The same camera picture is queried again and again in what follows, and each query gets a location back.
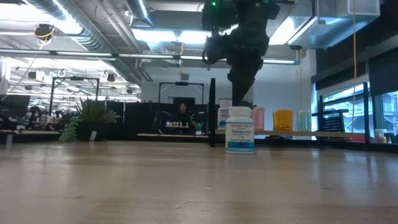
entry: fluorescent light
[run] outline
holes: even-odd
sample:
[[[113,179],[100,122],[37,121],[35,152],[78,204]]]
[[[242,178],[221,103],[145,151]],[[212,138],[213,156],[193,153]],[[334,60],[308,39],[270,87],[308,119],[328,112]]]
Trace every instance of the fluorescent light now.
[[[0,49],[0,53],[10,54],[36,54],[36,55],[48,55],[48,50],[18,50],[18,49]]]
[[[152,54],[119,54],[119,57],[149,58],[149,59],[174,59],[173,55],[152,55]]]
[[[294,60],[277,60],[277,59],[264,59],[264,63],[278,63],[292,65],[296,63]]]
[[[46,93],[7,93],[7,95],[22,95],[22,96],[39,96],[42,98],[50,98],[51,94],[46,94]],[[88,97],[89,99],[95,99],[95,96],[87,96],[84,94],[54,94],[54,97]],[[131,95],[131,96],[98,96],[98,100],[105,100],[105,98],[111,98],[115,100],[138,100],[137,96]]]
[[[66,34],[80,34],[83,28],[77,23],[77,21],[72,18],[70,12],[68,12],[58,0],[52,0],[54,4],[63,12],[63,20],[57,21],[56,26]]]
[[[67,90],[74,91],[74,92],[77,92],[77,93],[79,92],[79,88],[76,88],[76,87],[73,87],[73,86],[68,86]]]
[[[140,30],[132,29],[137,40],[145,42],[171,42],[176,41],[177,37],[170,30]]]
[[[185,55],[181,55],[180,58],[182,60],[202,60],[201,56],[185,56]]]
[[[186,44],[204,44],[207,37],[211,36],[209,31],[183,31],[178,37],[179,42]]]
[[[88,57],[110,57],[110,53],[92,53],[92,52],[57,52],[59,55],[67,56],[88,56]]]
[[[80,88],[97,88],[97,86],[79,86]],[[115,86],[100,86],[100,89],[116,89]]]
[[[318,20],[318,17],[314,17],[311,19],[311,21],[305,25],[300,31],[298,31],[292,38],[290,38],[289,41],[287,41],[288,44],[292,44],[293,42],[295,42],[301,35],[303,35],[303,33],[305,31],[307,31],[312,24],[314,24],[316,21]]]
[[[286,44],[286,42],[289,41],[295,33],[296,31],[294,29],[293,19],[288,17],[274,32],[269,40],[269,45]]]
[[[88,60],[107,60],[107,61],[114,61],[116,58],[99,58],[99,57],[88,57]]]

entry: yellow cable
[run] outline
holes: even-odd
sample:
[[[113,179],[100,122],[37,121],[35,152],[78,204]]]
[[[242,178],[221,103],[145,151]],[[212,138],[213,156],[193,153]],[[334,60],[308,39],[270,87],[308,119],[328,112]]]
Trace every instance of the yellow cable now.
[[[353,93],[353,115],[351,121],[351,133],[354,133],[354,110],[355,110],[355,86],[356,86],[356,0],[353,6],[353,22],[354,22],[354,93]]]
[[[184,43],[181,42],[181,55],[184,53]],[[182,75],[182,60],[180,60],[180,75]]]
[[[54,31],[55,31],[55,28],[54,29],[52,29],[52,31],[49,33],[49,34],[45,34],[45,35],[36,35],[35,33],[36,33],[36,28],[33,30],[33,32],[34,32],[34,34],[35,34],[35,36],[37,37],[37,38],[44,38],[44,37],[48,37],[48,36],[50,36],[50,35],[52,35],[53,33],[54,33]]]

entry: ceiling light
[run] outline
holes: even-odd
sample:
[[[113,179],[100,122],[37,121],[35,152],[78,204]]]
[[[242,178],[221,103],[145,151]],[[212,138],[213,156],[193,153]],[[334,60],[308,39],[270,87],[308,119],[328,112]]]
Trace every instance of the ceiling light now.
[[[185,56],[185,55],[181,55],[180,59],[182,60],[202,60],[201,56]]]
[[[148,58],[148,59],[174,59],[173,55],[152,55],[152,54],[119,54],[119,57]]]
[[[65,71],[63,70],[63,69],[61,69],[59,72],[58,72],[58,77],[64,77],[65,76]]]
[[[298,31],[292,38],[290,38],[289,41],[287,41],[288,44],[292,44],[293,42],[295,42],[301,35],[303,35],[303,33],[305,31],[307,31],[312,24],[314,24],[316,21],[318,20],[318,17],[314,17],[311,19],[311,21],[305,25],[300,31]]]
[[[176,41],[177,37],[170,30],[140,30],[132,29],[137,40],[145,42],[171,42]]]
[[[93,52],[57,52],[59,55],[66,56],[88,56],[88,57],[110,57],[110,53],[93,53]]]
[[[31,79],[36,79],[36,72],[29,72],[27,76]]]
[[[108,77],[106,78],[107,81],[109,82],[114,82],[114,74],[113,73],[109,73]]]
[[[133,90],[132,90],[131,87],[128,87],[128,88],[127,88],[127,93],[128,93],[128,94],[132,94],[132,93],[133,93]]]
[[[277,64],[287,64],[292,65],[295,64],[294,60],[276,60],[276,59],[264,59],[264,63],[277,63]]]
[[[49,55],[48,50],[19,50],[19,49],[0,49],[0,53],[10,54],[32,54],[32,55]]]
[[[73,87],[73,86],[68,86],[67,90],[74,91],[74,92],[77,92],[77,93],[79,92],[79,88],[76,88],[76,87]]]
[[[42,97],[42,98],[50,98],[51,94],[46,94],[46,93],[7,93],[7,95],[22,95],[22,96],[37,96],[37,97]],[[84,94],[54,94],[53,97],[61,98],[61,97],[84,97],[84,98],[89,98],[91,100],[95,99],[95,96],[87,96]],[[98,96],[98,100],[105,100],[105,98],[112,98],[115,100],[137,100],[137,96]]]
[[[186,44],[204,44],[207,37],[211,36],[208,31],[183,31],[178,37],[179,42]]]
[[[274,32],[269,40],[269,45],[286,44],[295,33],[293,19],[288,17]]]
[[[79,86],[80,88],[97,88],[97,86]],[[100,89],[116,89],[115,86],[100,86]]]
[[[116,58],[99,58],[99,57],[88,57],[88,60],[109,60],[109,61],[114,61]]]

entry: white container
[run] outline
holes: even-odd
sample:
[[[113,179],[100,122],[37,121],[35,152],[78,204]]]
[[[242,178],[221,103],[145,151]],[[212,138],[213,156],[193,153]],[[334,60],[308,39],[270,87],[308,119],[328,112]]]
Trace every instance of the white container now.
[[[254,121],[251,110],[245,106],[233,106],[226,120],[225,148],[227,153],[254,154]]]
[[[225,129],[225,122],[229,118],[229,108],[232,107],[231,100],[221,100],[218,109],[217,128]]]

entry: table surface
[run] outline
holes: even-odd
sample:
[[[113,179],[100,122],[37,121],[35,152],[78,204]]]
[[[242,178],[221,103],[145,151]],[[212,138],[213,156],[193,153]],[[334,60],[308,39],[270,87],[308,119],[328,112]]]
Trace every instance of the table surface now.
[[[398,157],[173,142],[0,150],[0,223],[397,223]]]

